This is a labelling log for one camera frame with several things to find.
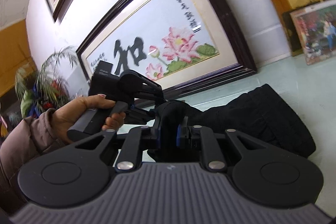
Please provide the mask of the black drawstring shorts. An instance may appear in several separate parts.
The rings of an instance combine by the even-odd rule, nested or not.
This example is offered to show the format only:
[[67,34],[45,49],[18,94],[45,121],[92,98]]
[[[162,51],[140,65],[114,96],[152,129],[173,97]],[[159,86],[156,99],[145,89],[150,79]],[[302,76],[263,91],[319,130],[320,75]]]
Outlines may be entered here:
[[304,158],[316,150],[303,121],[268,84],[206,111],[173,100],[160,105],[155,112],[168,122],[178,123],[187,117],[189,126],[209,127],[218,134],[235,129]]

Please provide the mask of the large framed couple photo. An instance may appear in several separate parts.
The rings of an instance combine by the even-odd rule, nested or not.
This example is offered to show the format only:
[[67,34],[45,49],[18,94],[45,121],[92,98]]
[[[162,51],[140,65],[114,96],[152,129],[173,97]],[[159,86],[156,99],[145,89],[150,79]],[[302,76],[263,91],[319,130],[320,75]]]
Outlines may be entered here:
[[335,0],[324,0],[289,13],[307,65],[335,56]]

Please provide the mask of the framed lotus cross-stitch picture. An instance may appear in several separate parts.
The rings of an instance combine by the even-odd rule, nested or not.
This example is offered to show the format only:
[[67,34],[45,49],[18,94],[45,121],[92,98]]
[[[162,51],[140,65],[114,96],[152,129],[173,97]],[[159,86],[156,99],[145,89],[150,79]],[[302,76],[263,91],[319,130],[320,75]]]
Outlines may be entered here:
[[226,0],[119,0],[76,51],[90,80],[100,61],[134,70],[176,98],[257,72]]

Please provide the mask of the tall palm plant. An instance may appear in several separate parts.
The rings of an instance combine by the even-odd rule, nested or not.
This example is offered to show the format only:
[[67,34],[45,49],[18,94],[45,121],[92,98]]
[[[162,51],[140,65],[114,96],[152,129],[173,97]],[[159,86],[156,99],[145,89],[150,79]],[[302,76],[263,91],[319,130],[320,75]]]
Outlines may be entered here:
[[78,64],[72,46],[52,53],[39,70],[31,72],[32,63],[27,63],[17,70],[14,87],[23,118],[39,117],[48,109],[58,109],[70,101],[67,81],[60,75],[59,70],[64,60],[69,62],[71,68]]

